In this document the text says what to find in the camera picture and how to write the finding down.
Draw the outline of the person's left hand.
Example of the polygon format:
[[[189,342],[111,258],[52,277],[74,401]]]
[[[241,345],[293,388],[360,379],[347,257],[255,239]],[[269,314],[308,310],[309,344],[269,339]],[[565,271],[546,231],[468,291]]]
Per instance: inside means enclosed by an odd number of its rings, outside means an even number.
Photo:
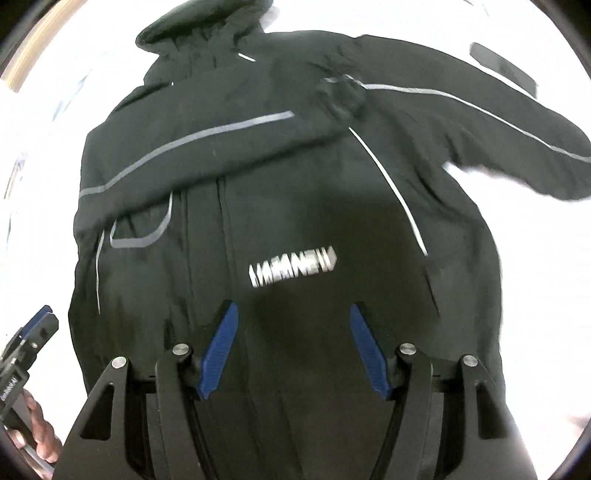
[[[62,452],[62,442],[55,435],[53,426],[44,418],[41,405],[28,391],[23,391],[27,409],[31,417],[31,432],[36,442],[37,455],[48,463],[56,463]]]

